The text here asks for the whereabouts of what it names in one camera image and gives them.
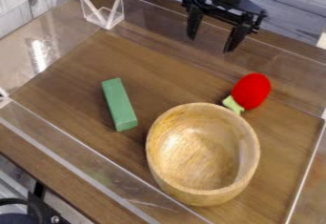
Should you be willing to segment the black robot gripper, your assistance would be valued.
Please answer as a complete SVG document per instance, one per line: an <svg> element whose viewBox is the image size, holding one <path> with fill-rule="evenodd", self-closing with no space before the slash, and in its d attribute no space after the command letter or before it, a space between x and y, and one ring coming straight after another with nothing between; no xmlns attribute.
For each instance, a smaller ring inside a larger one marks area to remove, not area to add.
<svg viewBox="0 0 326 224"><path fill-rule="evenodd" d="M182 0L189 13L188 36L196 39L198 29L208 15L234 25L224 52L236 50L248 34L259 32L267 10L252 0Z"/></svg>

